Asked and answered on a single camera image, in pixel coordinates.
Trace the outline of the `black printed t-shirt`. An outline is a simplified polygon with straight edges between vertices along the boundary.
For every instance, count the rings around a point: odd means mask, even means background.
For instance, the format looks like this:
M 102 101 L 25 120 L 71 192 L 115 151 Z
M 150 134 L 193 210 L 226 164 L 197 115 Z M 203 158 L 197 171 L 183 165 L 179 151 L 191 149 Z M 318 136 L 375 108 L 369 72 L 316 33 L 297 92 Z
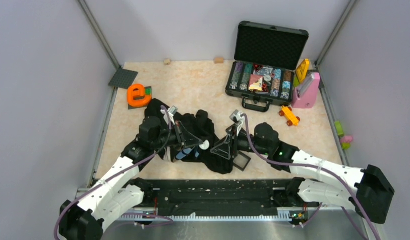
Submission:
M 146 107 L 144 111 L 144 116 L 147 117 L 157 117 L 161 121 L 161 125 L 166 128 L 168 125 L 165 122 L 167 119 L 161 113 L 161 107 L 164 106 L 168 108 L 169 106 L 160 101 L 159 99 L 152 99 L 151 102 Z M 174 115 L 174 120 L 181 121 L 183 126 L 196 137 L 207 140 L 210 144 L 209 148 L 212 148 L 215 143 L 220 139 L 215 133 L 215 125 L 213 121 L 209 118 L 207 111 L 199 109 L 196 114 L 176 113 Z M 192 151 L 185 150 L 182 153 L 181 150 L 177 150 L 174 147 L 170 148 L 170 157 L 172 161 L 182 161 L 185 163 L 202 163 L 210 171 L 219 173 L 222 175 L 230 174 L 233 171 L 234 163 L 232 160 L 227 160 L 216 154 L 211 153 L 211 149 L 202 150 L 197 148 Z

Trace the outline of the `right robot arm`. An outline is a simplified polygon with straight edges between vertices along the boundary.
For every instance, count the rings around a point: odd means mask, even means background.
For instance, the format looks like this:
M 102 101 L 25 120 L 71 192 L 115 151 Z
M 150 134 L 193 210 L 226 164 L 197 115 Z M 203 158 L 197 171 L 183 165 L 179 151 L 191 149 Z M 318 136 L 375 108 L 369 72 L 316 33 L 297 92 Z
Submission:
M 323 160 L 281 141 L 279 133 L 266 122 L 257 125 L 254 134 L 248 134 L 239 124 L 226 132 L 226 137 L 211 148 L 212 154 L 234 160 L 239 152 L 256 153 L 278 171 L 304 176 L 286 189 L 290 205 L 337 205 L 355 210 L 372 223 L 386 222 L 395 190 L 379 167 L 349 167 Z

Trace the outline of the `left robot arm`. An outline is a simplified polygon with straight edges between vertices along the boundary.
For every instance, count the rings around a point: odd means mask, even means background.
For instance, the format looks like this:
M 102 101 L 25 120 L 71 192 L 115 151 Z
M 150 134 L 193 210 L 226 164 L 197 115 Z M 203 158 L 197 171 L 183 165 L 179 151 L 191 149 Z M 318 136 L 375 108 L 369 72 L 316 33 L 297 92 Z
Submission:
M 146 117 L 135 140 L 127 145 L 111 169 L 87 192 L 66 201 L 54 227 L 54 237 L 67 240 L 100 240 L 110 225 L 130 208 L 147 207 L 153 202 L 148 188 L 125 186 L 159 152 L 167 148 L 207 150 L 208 140 L 188 131 L 179 120 L 167 117 L 163 127 L 158 117 Z

